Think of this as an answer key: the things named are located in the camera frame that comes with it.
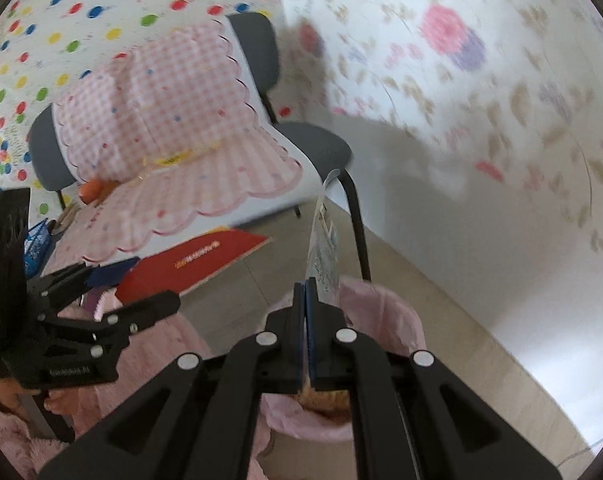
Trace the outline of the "pink trash bag bin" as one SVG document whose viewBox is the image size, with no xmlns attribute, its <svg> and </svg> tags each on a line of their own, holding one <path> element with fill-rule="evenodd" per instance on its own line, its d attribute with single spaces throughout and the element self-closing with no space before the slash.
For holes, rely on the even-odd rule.
<svg viewBox="0 0 603 480">
<path fill-rule="evenodd" d="M 345 276 L 339 284 L 339 307 L 347 325 L 374 338 L 399 356 L 426 348 L 423 324 L 415 309 L 392 290 Z M 266 394 L 261 414 L 266 426 L 298 440 L 320 443 L 353 439 L 347 394 L 311 393 L 301 396 Z"/>
</svg>

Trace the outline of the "red paper package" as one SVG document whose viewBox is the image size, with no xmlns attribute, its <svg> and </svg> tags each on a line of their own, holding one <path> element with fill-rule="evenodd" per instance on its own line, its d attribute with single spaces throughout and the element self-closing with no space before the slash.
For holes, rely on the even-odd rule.
<svg viewBox="0 0 603 480">
<path fill-rule="evenodd" d="M 141 259 L 122 279 L 122 304 L 171 290 L 183 296 L 271 242 L 266 235 L 221 228 Z"/>
</svg>

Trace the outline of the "grey padded chair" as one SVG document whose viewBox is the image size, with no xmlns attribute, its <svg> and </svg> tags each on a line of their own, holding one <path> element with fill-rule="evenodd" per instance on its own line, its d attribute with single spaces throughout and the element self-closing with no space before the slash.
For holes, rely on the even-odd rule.
<svg viewBox="0 0 603 480">
<path fill-rule="evenodd" d="M 243 49 L 271 125 L 308 157 L 321 178 L 327 178 L 333 170 L 338 172 L 337 179 L 347 197 L 361 276 L 365 281 L 370 281 L 369 253 L 358 192 L 347 170 L 352 161 L 350 145 L 336 133 L 310 122 L 279 122 L 276 119 L 268 96 L 280 78 L 280 57 L 273 25 L 269 18 L 256 12 L 232 14 L 228 20 Z M 76 182 L 62 158 L 51 107 L 47 107 L 36 118 L 27 141 L 34 172 L 47 191 L 59 194 L 63 188 Z"/>
</svg>

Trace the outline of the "yellow snack wrapper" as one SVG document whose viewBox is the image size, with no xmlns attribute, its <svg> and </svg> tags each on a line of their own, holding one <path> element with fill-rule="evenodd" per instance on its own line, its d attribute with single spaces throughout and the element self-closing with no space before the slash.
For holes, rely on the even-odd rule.
<svg viewBox="0 0 603 480">
<path fill-rule="evenodd" d="M 157 169 L 187 164 L 188 162 L 195 162 L 195 160 L 202 159 L 203 157 L 206 157 L 215 151 L 216 148 L 189 148 L 186 151 L 175 153 L 164 158 L 150 159 L 148 157 L 144 157 L 142 167 L 144 169 Z"/>
</svg>

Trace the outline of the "blue mesh basket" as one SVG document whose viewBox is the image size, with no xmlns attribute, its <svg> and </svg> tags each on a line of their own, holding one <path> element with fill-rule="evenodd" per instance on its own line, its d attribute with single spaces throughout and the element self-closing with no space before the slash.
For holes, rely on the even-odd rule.
<svg viewBox="0 0 603 480">
<path fill-rule="evenodd" d="M 41 269 L 51 241 L 46 220 L 41 220 L 28 231 L 24 241 L 24 272 L 27 280 L 33 278 Z"/>
</svg>

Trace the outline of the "pink checkered cloth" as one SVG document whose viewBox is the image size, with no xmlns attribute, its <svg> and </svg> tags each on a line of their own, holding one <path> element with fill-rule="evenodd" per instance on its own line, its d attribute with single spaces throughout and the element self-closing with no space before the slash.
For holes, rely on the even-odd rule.
<svg viewBox="0 0 603 480">
<path fill-rule="evenodd" d="M 321 183 L 306 155 L 264 110 L 225 18 L 172 32 L 114 58 L 52 107 L 62 157 L 79 183 L 114 191 L 84 207 L 50 266 L 156 252 L 214 226 L 233 226 L 310 200 Z M 212 154 L 168 168 L 144 157 Z"/>
</svg>

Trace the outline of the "clear plastic wrapper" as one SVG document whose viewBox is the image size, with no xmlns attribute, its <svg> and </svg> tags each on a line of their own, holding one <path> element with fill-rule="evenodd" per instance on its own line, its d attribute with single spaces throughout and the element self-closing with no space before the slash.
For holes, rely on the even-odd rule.
<svg viewBox="0 0 603 480">
<path fill-rule="evenodd" d="M 311 224 L 306 278 L 315 279 L 319 300 L 324 304 L 339 304 L 338 272 L 338 229 L 326 206 L 326 191 L 336 181 L 341 172 L 332 170 L 323 182 L 321 194 L 315 203 L 315 214 Z"/>
</svg>

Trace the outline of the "polka dot wall cloth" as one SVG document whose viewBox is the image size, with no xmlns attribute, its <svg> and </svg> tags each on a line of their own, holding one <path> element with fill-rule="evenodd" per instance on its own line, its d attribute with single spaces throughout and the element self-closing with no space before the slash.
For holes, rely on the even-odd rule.
<svg viewBox="0 0 603 480">
<path fill-rule="evenodd" d="M 284 0 L 10 0 L 0 15 L 0 191 L 30 188 L 30 220 L 53 218 L 71 192 L 44 191 L 28 131 L 79 80 L 111 58 L 208 15 L 283 18 Z"/>
</svg>

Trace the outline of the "orange fruit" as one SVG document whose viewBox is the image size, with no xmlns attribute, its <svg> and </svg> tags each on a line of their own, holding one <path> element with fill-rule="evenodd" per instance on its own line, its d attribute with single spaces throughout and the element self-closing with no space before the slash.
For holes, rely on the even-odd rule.
<svg viewBox="0 0 603 480">
<path fill-rule="evenodd" d="M 91 180 L 82 184 L 79 188 L 79 198 L 85 205 L 100 202 L 109 193 L 110 182 L 102 180 Z"/>
</svg>

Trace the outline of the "floral wall cloth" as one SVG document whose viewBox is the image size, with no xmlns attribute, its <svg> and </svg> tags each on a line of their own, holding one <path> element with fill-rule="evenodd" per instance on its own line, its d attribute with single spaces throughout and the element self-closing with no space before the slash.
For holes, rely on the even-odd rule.
<svg viewBox="0 0 603 480">
<path fill-rule="evenodd" d="M 306 112 L 403 130 L 551 208 L 603 256 L 591 0 L 282 0 Z"/>
</svg>

